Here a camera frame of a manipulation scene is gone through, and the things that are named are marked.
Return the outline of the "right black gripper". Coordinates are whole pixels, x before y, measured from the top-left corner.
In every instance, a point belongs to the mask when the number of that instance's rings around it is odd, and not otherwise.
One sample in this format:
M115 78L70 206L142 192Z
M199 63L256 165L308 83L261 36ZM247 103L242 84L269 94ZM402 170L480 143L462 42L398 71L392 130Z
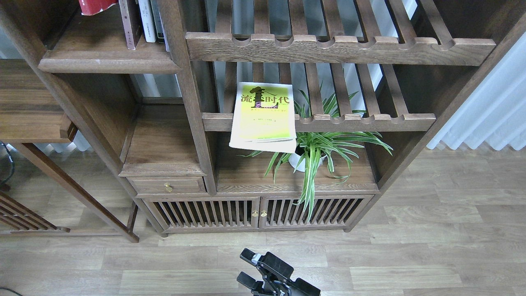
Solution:
M256 296L320 296L321 290L314 285L297 278L296 281L283 283L291 280L294 268L282 259L267 252L262 255L254 253L248 248L243 249L240 258L248 264L259 269L261 274L272 274L278 280L256 281L244 272L240 272L237 282L251 290Z

